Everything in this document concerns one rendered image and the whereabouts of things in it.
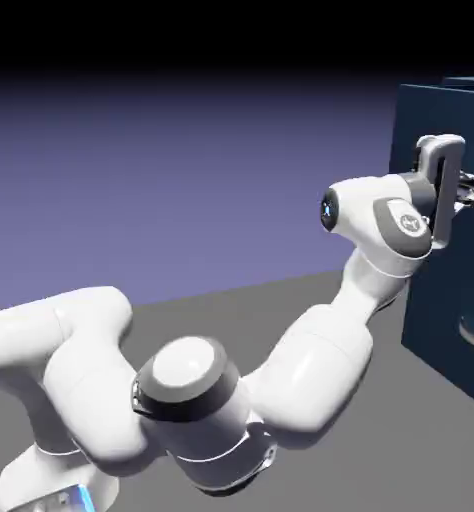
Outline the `dark blue drawer front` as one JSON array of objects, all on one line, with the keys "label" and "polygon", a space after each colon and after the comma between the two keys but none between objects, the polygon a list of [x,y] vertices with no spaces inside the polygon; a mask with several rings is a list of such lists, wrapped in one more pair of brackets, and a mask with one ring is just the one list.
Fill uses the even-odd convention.
[{"label": "dark blue drawer front", "polygon": [[474,346],[460,336],[462,316],[474,327],[474,260],[431,260],[411,282],[402,344],[474,400]]},{"label": "dark blue drawer front", "polygon": [[[392,173],[409,170],[418,139],[429,134],[456,134],[466,141],[462,169],[474,174],[474,77],[446,78],[439,85],[402,85],[392,135]],[[449,247],[435,258],[474,260],[474,206],[455,217]]]}]

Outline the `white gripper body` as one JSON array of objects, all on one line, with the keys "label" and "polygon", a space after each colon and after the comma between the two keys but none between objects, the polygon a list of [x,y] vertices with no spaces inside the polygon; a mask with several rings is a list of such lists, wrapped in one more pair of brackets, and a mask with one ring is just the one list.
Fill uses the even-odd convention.
[{"label": "white gripper body", "polygon": [[434,249],[444,249],[450,242],[465,145],[465,139],[455,134],[424,135],[416,144],[417,171],[435,191],[429,222]]}]

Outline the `dark blue cabinet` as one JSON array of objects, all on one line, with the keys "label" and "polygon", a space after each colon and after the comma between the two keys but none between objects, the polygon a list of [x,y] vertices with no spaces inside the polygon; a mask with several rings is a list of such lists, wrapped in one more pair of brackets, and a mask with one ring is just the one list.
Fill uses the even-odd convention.
[{"label": "dark blue cabinet", "polygon": [[[391,171],[407,169],[420,136],[440,133],[465,139],[462,167],[474,174],[474,78],[401,86]],[[402,343],[474,399],[474,205],[456,215],[448,247],[434,251],[412,278]]]}]

